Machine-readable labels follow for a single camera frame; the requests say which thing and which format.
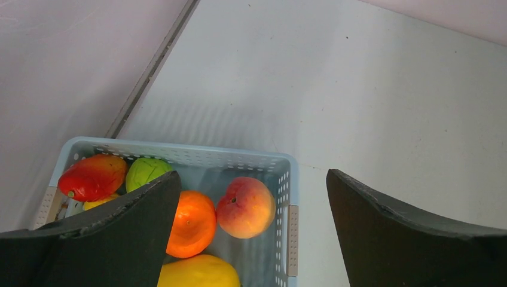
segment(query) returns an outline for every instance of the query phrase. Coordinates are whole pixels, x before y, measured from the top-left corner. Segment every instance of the basket handle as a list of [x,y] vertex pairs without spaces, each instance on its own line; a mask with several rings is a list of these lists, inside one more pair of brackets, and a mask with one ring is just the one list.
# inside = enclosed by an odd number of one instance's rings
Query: basket handle
[[33,229],[37,229],[45,224],[53,222],[56,219],[58,211],[61,208],[63,193],[57,187],[47,187],[42,198],[41,207],[35,218]]
[[287,210],[287,276],[298,276],[298,230],[300,207],[289,205]]

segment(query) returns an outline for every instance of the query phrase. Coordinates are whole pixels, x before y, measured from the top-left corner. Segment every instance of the orange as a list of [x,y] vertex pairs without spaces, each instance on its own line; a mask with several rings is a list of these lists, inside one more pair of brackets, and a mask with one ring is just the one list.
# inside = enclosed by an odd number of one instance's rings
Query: orange
[[193,190],[182,191],[166,253],[189,258],[211,244],[216,232],[216,212],[211,199]]

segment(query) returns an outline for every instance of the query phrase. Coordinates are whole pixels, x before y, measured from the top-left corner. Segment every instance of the peach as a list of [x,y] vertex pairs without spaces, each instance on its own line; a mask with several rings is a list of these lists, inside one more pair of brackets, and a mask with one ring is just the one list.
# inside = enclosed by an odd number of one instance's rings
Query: peach
[[273,222],[274,197],[255,178],[235,178],[216,206],[216,219],[229,235],[248,239],[263,233]]

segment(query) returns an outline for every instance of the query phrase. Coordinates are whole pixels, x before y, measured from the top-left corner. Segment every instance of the green fruit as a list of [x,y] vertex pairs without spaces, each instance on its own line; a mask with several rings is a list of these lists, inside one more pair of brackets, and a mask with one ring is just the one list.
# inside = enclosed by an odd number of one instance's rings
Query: green fruit
[[164,173],[173,170],[165,161],[156,158],[139,158],[129,169],[125,179],[127,192],[134,191]]

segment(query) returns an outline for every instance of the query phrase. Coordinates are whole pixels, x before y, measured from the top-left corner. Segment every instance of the basket rim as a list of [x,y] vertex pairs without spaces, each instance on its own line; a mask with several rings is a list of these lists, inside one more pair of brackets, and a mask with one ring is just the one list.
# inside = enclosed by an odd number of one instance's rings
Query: basket rim
[[49,186],[57,187],[58,179],[64,172],[65,163],[71,153],[72,147],[78,142],[97,142],[100,144],[129,144],[129,145],[144,145],[150,146],[154,148],[190,148],[190,149],[199,149],[201,151],[215,151],[215,152],[234,152],[245,155],[264,155],[267,157],[282,157],[285,160],[288,160],[291,168],[291,198],[290,204],[299,205],[299,182],[297,182],[299,178],[299,165],[296,159],[282,152],[268,152],[268,151],[253,151],[249,149],[237,149],[237,148],[221,148],[218,146],[201,146],[201,145],[185,145],[180,143],[165,143],[165,142],[150,142],[150,141],[137,141],[130,139],[112,139],[112,138],[97,138],[90,136],[77,136],[70,140],[68,140],[60,151],[60,155],[58,156],[58,160],[56,161],[55,168],[53,170],[53,174],[50,179]]

